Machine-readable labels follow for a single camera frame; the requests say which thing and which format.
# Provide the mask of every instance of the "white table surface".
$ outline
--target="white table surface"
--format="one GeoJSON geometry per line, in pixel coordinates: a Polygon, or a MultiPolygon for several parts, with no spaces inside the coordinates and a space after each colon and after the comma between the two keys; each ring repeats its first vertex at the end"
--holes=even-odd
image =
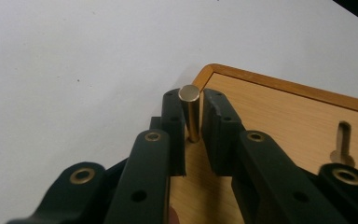
{"type": "Polygon", "coordinates": [[[0,223],[63,169],[128,157],[208,63],[358,97],[358,18],[330,0],[0,1],[0,223]]]}

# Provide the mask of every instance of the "metal peg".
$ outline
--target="metal peg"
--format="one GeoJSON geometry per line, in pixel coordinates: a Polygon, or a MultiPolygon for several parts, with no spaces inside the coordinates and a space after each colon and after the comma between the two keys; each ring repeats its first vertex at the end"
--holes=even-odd
{"type": "Polygon", "coordinates": [[[185,114],[189,140],[197,143],[200,140],[200,90],[194,85],[186,85],[179,90],[179,99],[185,114]]]}

